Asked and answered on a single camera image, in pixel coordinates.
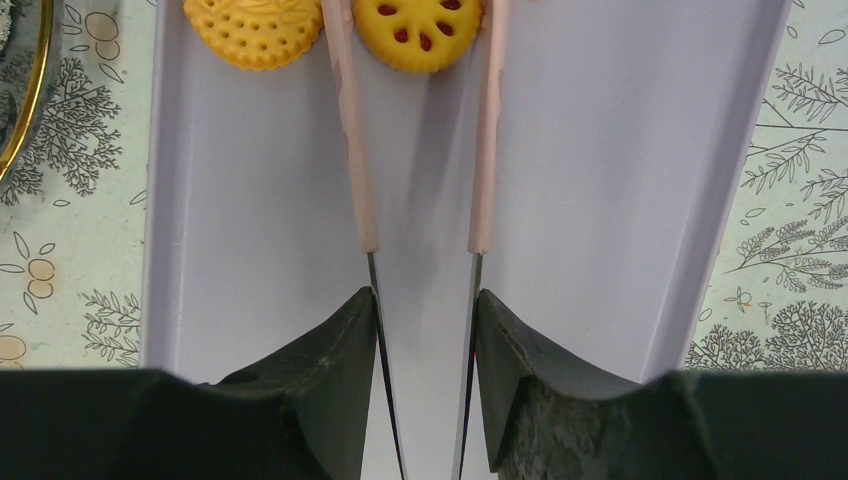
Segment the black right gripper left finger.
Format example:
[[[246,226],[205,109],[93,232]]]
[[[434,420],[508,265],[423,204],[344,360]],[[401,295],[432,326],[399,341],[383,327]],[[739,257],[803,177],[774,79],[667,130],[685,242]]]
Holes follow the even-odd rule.
[[[1,376],[5,479],[357,479],[377,307],[327,320],[217,384],[157,369]]]

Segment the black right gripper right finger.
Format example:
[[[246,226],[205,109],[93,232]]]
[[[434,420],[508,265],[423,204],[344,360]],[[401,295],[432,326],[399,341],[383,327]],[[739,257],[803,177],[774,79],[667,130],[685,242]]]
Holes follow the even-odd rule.
[[[502,479],[843,479],[843,373],[670,371],[641,385],[477,300],[490,469]]]

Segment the three-tier glass cake stand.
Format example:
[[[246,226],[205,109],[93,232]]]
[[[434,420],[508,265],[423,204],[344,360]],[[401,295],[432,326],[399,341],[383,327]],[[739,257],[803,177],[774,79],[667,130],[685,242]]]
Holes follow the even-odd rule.
[[[1,187],[9,187],[36,136],[57,82],[64,3],[3,1],[1,11]]]

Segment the pink handled tongs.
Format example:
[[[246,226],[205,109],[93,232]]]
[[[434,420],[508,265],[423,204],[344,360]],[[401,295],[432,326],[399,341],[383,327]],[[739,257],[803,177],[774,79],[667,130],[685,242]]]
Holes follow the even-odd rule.
[[[338,107],[345,137],[347,165],[359,243],[361,250],[367,257],[372,296],[377,304],[376,330],[390,423],[400,475],[405,478],[406,467],[396,416],[396,402],[391,380],[375,260],[375,253],[380,249],[378,220],[369,178],[365,123],[351,47],[353,15],[348,1],[323,1],[321,7],[329,57],[338,93]],[[476,305],[481,288],[484,254],[489,251],[491,246],[496,169],[496,130],[500,115],[499,93],[501,74],[504,68],[509,9],[510,3],[508,1],[488,1],[484,10],[484,19],[487,25],[487,31],[484,33],[486,54],[483,71],[481,72],[478,145],[476,147],[473,202],[468,237],[468,249],[473,254],[473,260],[464,332],[464,383],[460,395],[455,456],[451,472],[453,479],[463,477],[476,360]]]

